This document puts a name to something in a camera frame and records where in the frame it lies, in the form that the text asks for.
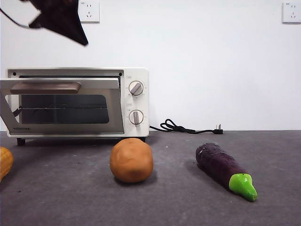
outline purple eggplant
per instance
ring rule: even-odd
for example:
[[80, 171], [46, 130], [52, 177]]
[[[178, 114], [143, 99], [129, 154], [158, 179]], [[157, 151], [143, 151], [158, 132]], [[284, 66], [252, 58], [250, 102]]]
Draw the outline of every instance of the purple eggplant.
[[217, 144], [203, 144], [196, 150], [199, 167], [225, 188], [253, 202], [257, 192], [252, 177]]

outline wall outlet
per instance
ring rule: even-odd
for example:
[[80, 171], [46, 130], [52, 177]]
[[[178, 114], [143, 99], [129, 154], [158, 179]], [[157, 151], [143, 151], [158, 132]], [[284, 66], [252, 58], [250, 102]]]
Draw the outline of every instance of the wall outlet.
[[301, 1], [283, 2], [282, 22], [287, 24], [301, 23]]
[[99, 1], [79, 0], [78, 13], [82, 23], [99, 23]]

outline toaster oven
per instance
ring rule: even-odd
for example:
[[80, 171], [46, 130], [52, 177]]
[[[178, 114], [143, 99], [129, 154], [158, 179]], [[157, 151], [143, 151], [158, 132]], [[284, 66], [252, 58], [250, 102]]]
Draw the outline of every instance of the toaster oven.
[[110, 138], [149, 135], [144, 68], [8, 69], [0, 114], [9, 137]]

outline dangling black cable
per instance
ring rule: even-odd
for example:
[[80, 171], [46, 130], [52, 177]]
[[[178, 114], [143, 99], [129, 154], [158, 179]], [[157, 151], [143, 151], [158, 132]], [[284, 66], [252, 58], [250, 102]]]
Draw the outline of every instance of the dangling black cable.
[[150, 128], [161, 131], [161, 132], [184, 132], [184, 133], [190, 133], [190, 134], [200, 134], [200, 133], [206, 133], [206, 132], [212, 132], [214, 134], [223, 134], [223, 130], [221, 129], [221, 125], [219, 125], [218, 129], [206, 129], [201, 131], [195, 131], [194, 129], [186, 129], [183, 126], [177, 126], [171, 119], [166, 119], [165, 122], [160, 124], [160, 127], [163, 129], [158, 129], [156, 127], [150, 126]]
[[27, 28], [27, 29], [31, 29], [29, 26], [23, 25], [23, 24], [19, 24], [17, 21], [15, 21], [13, 18], [11, 18], [9, 15], [7, 15], [1, 8], [0, 8], [1, 13], [3, 13], [8, 19], [10, 19], [13, 23], [15, 23], [16, 25], [22, 27], [22, 28]]

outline oven control knob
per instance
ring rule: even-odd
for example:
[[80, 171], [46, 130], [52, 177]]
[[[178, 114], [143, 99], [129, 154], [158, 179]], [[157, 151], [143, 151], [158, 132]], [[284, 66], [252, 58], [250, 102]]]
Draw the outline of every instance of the oven control knob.
[[134, 96], [140, 95], [143, 92], [143, 85], [139, 81], [133, 81], [128, 89], [130, 90], [130, 93]]
[[143, 113], [138, 110], [134, 110], [130, 113], [130, 121], [131, 123], [138, 125], [143, 121]]

